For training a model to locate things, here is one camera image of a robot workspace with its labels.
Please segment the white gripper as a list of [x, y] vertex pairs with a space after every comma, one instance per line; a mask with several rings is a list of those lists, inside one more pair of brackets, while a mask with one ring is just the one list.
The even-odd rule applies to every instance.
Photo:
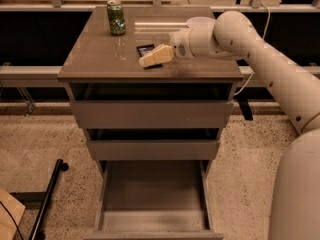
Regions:
[[194, 56], [190, 48], [190, 34], [190, 28], [170, 33], [170, 46], [164, 44], [158, 45], [151, 52], [140, 57], [139, 64], [144, 67], [167, 63], [174, 58], [174, 54], [178, 59], [193, 59]]

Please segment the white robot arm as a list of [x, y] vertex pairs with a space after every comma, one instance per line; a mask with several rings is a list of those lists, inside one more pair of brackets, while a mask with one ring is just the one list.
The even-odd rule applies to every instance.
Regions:
[[189, 19], [139, 64], [200, 56], [245, 60], [299, 132], [279, 163], [268, 240], [320, 240], [320, 80], [263, 40], [239, 11]]

